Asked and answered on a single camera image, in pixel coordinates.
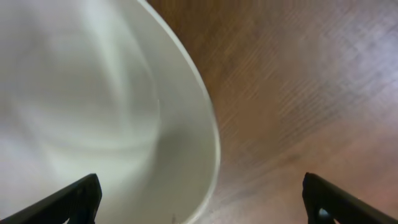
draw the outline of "table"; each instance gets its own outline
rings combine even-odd
[[[398,1],[150,0],[221,134],[199,223],[305,223],[314,172],[398,218]]]

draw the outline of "black object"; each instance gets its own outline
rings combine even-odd
[[[94,224],[101,198],[98,177],[90,174],[0,224],[64,224],[68,219],[68,224]]]
[[[306,173],[303,181],[303,199],[308,224],[398,224],[398,221],[372,208],[344,190]]]

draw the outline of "white bowl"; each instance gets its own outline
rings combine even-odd
[[[220,140],[200,74],[145,1],[0,2],[0,218],[95,172],[97,223],[191,223]]]

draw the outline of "wood grain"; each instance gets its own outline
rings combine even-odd
[[[221,133],[202,223],[305,223],[306,171],[398,218],[398,3],[151,0]]]

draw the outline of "brown wooden surface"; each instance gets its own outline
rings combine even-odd
[[[398,218],[398,2],[151,0],[220,127],[202,223],[305,223],[315,172]]]

